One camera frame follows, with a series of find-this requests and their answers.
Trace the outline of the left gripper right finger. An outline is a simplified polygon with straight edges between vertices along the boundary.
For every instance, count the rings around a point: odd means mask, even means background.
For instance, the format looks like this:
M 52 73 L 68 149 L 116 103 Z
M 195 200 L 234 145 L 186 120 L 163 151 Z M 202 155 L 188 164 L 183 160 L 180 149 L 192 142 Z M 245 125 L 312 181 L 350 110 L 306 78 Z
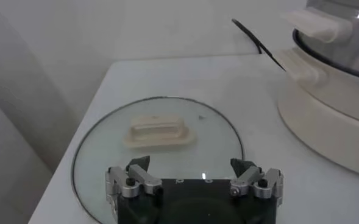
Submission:
M 279 169 L 269 169 L 266 172 L 252 161 L 236 158 L 230 160 L 230 165 L 236 178 L 230 180 L 230 194 L 242 197 L 252 190 L 254 196 L 260 199 L 272 197 L 281 200 L 283 197 L 283 174 Z

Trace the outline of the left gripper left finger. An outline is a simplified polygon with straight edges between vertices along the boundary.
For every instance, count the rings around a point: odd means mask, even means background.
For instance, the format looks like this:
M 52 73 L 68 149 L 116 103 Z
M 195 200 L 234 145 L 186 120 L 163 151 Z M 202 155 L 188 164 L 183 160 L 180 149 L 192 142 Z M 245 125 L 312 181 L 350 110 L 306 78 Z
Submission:
M 163 192 L 163 181 L 148 173 L 150 156 L 132 159 L 125 169 L 109 167 L 105 172 L 105 193 L 107 198 L 120 195 L 135 198 L 141 193 L 159 195 Z

